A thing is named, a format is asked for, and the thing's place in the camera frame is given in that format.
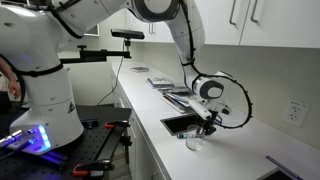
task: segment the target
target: gray floor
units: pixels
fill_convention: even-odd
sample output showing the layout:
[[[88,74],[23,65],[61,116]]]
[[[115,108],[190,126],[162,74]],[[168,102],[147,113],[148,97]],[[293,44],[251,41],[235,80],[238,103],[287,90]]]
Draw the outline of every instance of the gray floor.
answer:
[[[110,171],[109,177],[105,177],[104,180],[132,180],[129,165],[126,164],[125,151],[121,144],[118,145],[114,153],[113,165],[115,165],[114,170]]]

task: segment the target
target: upper cabinet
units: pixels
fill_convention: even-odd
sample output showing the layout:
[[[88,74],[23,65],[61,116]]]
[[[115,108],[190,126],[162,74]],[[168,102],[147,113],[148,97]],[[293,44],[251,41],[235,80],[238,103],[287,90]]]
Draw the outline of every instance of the upper cabinet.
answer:
[[[251,0],[241,45],[320,47],[319,0]]]
[[[164,22],[142,22],[129,11],[126,11],[125,20],[126,29],[144,33],[145,38],[143,40],[132,39],[132,41],[173,43],[169,27]]]
[[[205,44],[239,45],[250,0],[196,0]]]

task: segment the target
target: person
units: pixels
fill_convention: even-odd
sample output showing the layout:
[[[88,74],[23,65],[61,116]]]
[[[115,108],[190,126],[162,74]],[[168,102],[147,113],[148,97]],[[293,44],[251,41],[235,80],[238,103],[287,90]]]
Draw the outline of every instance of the person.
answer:
[[[2,72],[2,74],[5,77],[7,77],[7,79],[9,80],[8,89],[10,94],[14,96],[14,99],[17,99],[18,97],[20,97],[21,90],[20,90],[19,84],[17,83],[16,77],[12,72],[9,64],[1,57],[0,57],[0,72]]]

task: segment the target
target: cabinet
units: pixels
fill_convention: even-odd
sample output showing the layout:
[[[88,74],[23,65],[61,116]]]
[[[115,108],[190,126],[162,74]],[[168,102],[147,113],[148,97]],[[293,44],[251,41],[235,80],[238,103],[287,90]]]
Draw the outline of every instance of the cabinet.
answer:
[[[116,85],[116,75],[111,75],[113,87]],[[145,135],[142,133],[142,127],[139,125],[139,118],[130,105],[121,84],[118,82],[113,91],[113,102],[115,107],[131,108],[130,117],[131,127],[127,129],[131,137],[132,145],[129,147],[129,167],[133,180],[165,180],[162,170],[159,167],[155,156],[148,144]]]
[[[319,0],[251,0],[241,45],[320,47]]]
[[[132,41],[173,43],[169,27],[164,22],[142,22],[129,11],[126,11],[125,21],[126,29],[144,33],[145,38],[143,40],[132,39]]]
[[[205,44],[239,45],[250,0],[196,0]]]

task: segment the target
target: person's hand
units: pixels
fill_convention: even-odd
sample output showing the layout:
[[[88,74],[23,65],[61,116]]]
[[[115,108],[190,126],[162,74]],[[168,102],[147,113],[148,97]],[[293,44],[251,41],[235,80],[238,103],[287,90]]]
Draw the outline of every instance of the person's hand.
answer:
[[[20,86],[15,80],[9,81],[8,88],[9,88],[10,94],[14,96],[14,99],[17,99],[18,97],[20,97],[20,94],[21,94]]]

